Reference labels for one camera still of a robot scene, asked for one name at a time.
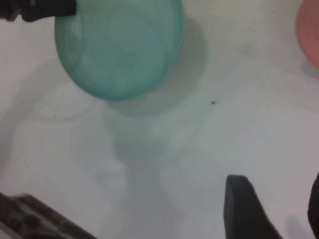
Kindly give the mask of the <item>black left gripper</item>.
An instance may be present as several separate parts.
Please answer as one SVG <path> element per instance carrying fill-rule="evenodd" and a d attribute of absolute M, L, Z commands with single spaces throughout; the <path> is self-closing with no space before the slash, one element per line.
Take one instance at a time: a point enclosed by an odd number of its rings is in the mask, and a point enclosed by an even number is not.
<path fill-rule="evenodd" d="M 37 21 L 48 17 L 74 16 L 75 0 L 0 0 L 0 18 L 15 21 L 21 15 L 24 21 Z"/>

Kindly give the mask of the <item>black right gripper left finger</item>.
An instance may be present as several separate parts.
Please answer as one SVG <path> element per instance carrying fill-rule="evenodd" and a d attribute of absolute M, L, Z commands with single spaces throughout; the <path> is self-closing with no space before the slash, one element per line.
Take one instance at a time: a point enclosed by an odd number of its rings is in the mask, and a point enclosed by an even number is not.
<path fill-rule="evenodd" d="M 245 176 L 227 176 L 223 217 L 227 239 L 281 238 Z"/>

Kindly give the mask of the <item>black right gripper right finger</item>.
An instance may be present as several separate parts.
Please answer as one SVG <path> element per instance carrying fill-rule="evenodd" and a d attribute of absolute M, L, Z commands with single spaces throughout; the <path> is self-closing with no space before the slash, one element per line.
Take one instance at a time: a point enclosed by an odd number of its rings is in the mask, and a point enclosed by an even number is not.
<path fill-rule="evenodd" d="M 311 190 L 308 205 L 308 221 L 316 239 L 319 239 L 319 174 Z"/>

